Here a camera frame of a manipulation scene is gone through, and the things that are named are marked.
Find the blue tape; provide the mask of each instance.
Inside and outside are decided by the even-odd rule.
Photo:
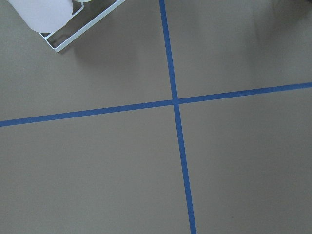
[[[162,21],[162,30],[163,30],[164,39],[165,39],[165,47],[166,47],[166,54],[167,54],[167,63],[168,63],[168,70],[169,70],[172,99],[174,101],[177,101],[178,95],[177,95],[177,89],[176,89],[176,78],[175,78],[174,62],[172,58],[172,51],[171,51],[171,44],[170,44],[165,1],[159,0],[159,5],[160,5],[160,13],[161,13],[161,21]]]
[[[209,101],[209,100],[224,99],[224,98],[242,97],[242,96],[249,96],[249,95],[256,95],[256,94],[274,93],[274,92],[281,92],[281,91],[294,90],[294,89],[305,89],[305,88],[312,88],[312,82],[268,87],[268,88],[260,88],[260,89],[250,89],[250,90],[236,91],[236,92],[229,92],[229,93],[222,93],[222,94],[211,94],[211,95],[204,95],[204,96],[197,96],[197,97],[186,97],[186,98],[180,98],[179,104],[199,102],[199,101]]]
[[[187,204],[187,210],[188,210],[188,215],[189,215],[190,230],[191,230],[191,234],[196,234],[192,193],[191,193],[189,172],[188,172],[186,153],[185,153],[184,137],[183,137],[182,123],[181,123],[179,100],[178,100],[177,88],[176,88],[175,70],[174,70],[174,63],[173,63],[173,58],[172,58],[165,1],[159,0],[159,6],[160,6],[160,13],[161,13],[162,29],[164,33],[164,39],[165,39],[165,47],[166,47],[166,54],[167,54],[172,99],[173,99],[173,105],[174,105],[174,111],[175,111],[176,132],[177,132],[177,139],[178,139],[179,150],[180,150],[180,159],[181,159],[181,166],[182,166],[186,204]]]
[[[4,120],[4,121],[0,121],[0,127],[26,124],[26,123],[44,122],[44,121],[51,121],[51,120],[65,119],[65,118],[94,116],[94,115],[123,112],[123,111],[141,110],[141,109],[146,109],[146,108],[169,106],[172,104],[173,104],[172,100],[154,101],[154,102],[147,102],[147,103],[141,103],[141,104],[108,107],[108,108],[101,108],[101,109],[94,109],[94,110],[87,110],[87,111],[76,111],[76,112],[69,112],[69,113],[62,113],[62,114],[55,114],[55,115]]]

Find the metal rack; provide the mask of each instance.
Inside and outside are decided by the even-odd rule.
[[[40,35],[53,50],[59,52],[102,18],[115,10],[124,1],[125,0],[114,0],[113,2],[105,2],[103,0],[93,0],[85,3],[77,3],[78,5],[74,6],[74,13],[66,26],[55,32],[49,34],[40,33]],[[90,10],[90,7],[93,7],[96,11],[100,10],[100,12],[97,14]]]

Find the gray floor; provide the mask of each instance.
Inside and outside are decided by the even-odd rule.
[[[179,98],[312,84],[311,3],[165,3]],[[0,22],[0,126],[172,99],[157,0],[126,0],[61,53],[6,2]],[[198,234],[312,233],[311,100],[178,105]],[[138,109],[0,127],[0,233],[189,234],[178,115]]]

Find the white cylinder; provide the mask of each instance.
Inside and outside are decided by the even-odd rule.
[[[27,25],[39,33],[62,28],[73,14],[71,0],[8,0]]]
[[[92,1],[92,0],[74,0],[74,1],[77,1],[77,2],[89,2],[89,1]]]

